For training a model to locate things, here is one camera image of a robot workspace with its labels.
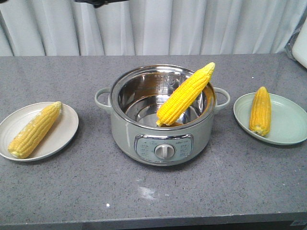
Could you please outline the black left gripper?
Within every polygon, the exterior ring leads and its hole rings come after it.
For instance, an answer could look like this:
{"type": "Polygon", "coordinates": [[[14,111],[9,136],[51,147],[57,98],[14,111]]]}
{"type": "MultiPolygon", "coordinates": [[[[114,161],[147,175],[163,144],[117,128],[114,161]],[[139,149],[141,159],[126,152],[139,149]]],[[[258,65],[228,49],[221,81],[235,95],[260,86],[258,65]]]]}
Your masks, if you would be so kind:
{"type": "Polygon", "coordinates": [[[87,4],[91,4],[94,7],[101,7],[104,5],[108,5],[110,3],[115,3],[115,2],[123,2],[126,0],[74,0],[75,2],[78,3],[87,3],[87,4]]]}

